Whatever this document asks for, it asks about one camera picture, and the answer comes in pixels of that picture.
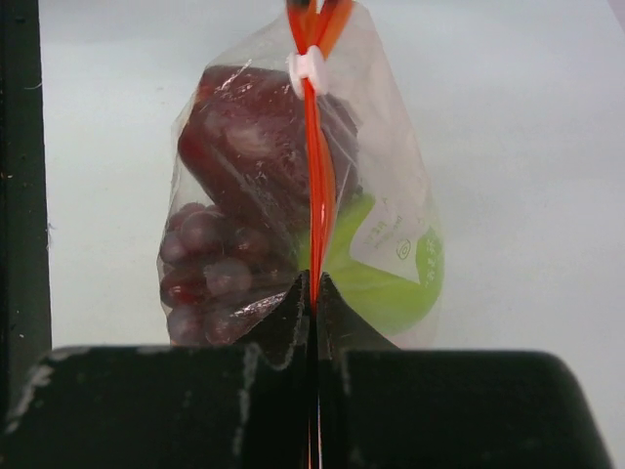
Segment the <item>black frame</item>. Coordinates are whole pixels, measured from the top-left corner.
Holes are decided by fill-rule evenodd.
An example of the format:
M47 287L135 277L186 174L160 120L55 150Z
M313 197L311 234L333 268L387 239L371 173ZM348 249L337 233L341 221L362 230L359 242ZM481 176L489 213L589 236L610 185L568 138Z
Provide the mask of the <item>black frame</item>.
M52 345L37 0L0 1L0 411Z

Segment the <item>white wall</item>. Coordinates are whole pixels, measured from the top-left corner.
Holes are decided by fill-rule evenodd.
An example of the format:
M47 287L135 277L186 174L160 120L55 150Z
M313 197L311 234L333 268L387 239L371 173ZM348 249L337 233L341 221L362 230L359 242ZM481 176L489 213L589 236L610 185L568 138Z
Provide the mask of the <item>white wall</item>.
M203 66L282 2L40 4L55 346L165 343L170 125ZM445 226L437 345L560 355L625 465L625 35L611 9L365 4Z

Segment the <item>plastic bag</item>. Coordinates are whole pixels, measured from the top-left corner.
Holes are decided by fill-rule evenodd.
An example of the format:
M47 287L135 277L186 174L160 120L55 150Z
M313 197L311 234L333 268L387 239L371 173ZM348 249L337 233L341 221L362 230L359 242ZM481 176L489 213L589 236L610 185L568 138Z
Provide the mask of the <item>plastic bag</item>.
M235 342L311 266L305 103L286 64L294 51L282 15L209 64L178 118L158 259L175 344ZM360 5L326 66L329 93L316 102L336 216L322 268L381 334L426 345L419 333L442 286L440 228L414 131Z

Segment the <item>white plastic clip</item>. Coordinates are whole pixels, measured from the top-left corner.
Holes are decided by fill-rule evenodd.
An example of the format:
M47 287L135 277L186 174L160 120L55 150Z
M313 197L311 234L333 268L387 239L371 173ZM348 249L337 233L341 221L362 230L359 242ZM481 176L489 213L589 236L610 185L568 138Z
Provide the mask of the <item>white plastic clip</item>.
M297 97L304 98L302 80L308 78L318 95L328 93L328 71L321 50L316 46L310 46L307 52L300 56L295 53L289 54L286 62L289 66L291 85Z

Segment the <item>black block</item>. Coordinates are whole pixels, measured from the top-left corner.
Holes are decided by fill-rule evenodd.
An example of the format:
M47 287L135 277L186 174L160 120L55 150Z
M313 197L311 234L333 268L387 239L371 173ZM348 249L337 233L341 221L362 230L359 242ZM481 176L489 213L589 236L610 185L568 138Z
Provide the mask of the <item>black block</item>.
M338 379L326 467L610 467L575 378L549 355L348 352Z
M51 348L37 0L0 1L0 414Z
M277 370L257 345L55 351L31 372L2 467L300 467L304 365L299 348Z

